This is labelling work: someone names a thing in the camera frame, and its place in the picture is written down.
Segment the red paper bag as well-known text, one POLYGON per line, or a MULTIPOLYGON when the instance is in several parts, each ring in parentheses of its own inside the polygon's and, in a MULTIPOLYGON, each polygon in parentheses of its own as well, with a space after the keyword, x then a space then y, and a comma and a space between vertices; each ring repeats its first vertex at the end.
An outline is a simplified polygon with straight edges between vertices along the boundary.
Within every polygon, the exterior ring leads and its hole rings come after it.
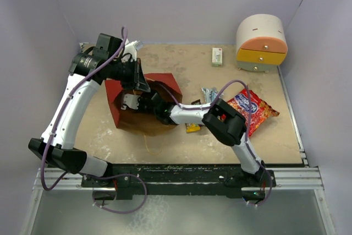
POLYGON ((107 80, 107 100, 115 127, 144 137, 146 150, 151 155, 147 139, 174 129, 176 125, 167 117, 176 102, 181 103, 182 91, 172 73, 147 73, 146 85, 151 91, 129 88, 122 81, 107 80))

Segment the yellow candy packet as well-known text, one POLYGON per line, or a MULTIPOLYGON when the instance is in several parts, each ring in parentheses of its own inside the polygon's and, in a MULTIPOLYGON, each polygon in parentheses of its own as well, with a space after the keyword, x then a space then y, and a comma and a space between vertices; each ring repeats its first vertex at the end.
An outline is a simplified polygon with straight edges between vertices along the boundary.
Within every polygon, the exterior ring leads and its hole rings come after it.
POLYGON ((198 132, 199 130, 201 130, 201 126, 199 124, 196 124, 196 123, 187 123, 186 124, 186 132, 187 133, 194 133, 194 132, 198 132))

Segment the brown chocolate snack packet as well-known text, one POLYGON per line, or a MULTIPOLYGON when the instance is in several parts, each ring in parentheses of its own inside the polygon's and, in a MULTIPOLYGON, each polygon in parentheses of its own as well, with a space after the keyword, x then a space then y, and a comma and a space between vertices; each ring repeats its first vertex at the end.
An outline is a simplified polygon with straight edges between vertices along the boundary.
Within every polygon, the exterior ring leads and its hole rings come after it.
POLYGON ((195 100, 191 103, 192 105, 200 105, 201 104, 201 100, 198 99, 198 100, 195 100))

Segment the white blue snack packet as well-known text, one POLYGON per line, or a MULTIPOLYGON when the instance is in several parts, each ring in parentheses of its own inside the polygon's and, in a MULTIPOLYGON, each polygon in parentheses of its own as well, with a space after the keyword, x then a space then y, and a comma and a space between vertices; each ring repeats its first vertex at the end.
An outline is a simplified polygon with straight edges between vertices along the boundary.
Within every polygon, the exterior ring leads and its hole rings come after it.
POLYGON ((201 91, 204 94, 205 103, 211 103, 218 95, 216 88, 201 88, 201 91))

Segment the large red snack bag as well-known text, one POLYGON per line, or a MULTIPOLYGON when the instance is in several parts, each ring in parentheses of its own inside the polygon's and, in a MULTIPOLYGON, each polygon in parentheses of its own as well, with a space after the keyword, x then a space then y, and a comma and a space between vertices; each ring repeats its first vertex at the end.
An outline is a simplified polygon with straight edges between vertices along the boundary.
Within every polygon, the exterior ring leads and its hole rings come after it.
POLYGON ((246 89, 242 89, 227 103, 245 117, 245 125, 249 127, 248 137, 251 137, 267 119, 280 114, 252 90, 247 92, 246 89))

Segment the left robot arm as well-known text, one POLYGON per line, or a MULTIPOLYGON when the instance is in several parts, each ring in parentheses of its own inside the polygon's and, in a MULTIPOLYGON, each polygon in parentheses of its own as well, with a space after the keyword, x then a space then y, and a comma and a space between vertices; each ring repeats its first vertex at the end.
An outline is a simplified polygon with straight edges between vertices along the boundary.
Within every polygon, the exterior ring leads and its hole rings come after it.
POLYGON ((44 163, 66 172, 90 174, 102 187, 110 185, 113 173, 108 163, 75 148, 76 134, 84 113, 103 81, 119 81, 125 90, 149 92, 137 51, 140 41, 130 42, 100 34, 94 47, 72 60, 64 95, 41 137, 29 141, 29 149, 44 163))

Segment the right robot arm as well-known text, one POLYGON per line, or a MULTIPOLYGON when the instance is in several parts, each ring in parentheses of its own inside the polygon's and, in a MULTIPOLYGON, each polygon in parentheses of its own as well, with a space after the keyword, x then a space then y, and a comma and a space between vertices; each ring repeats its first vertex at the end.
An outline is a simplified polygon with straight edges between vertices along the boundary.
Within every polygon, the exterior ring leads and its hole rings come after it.
POLYGON ((136 109, 154 115, 164 125, 194 123, 206 127, 220 143, 232 148, 248 185, 257 186, 264 180, 265 168, 249 140, 246 118, 224 100, 199 106, 178 105, 152 92, 138 96, 136 109))

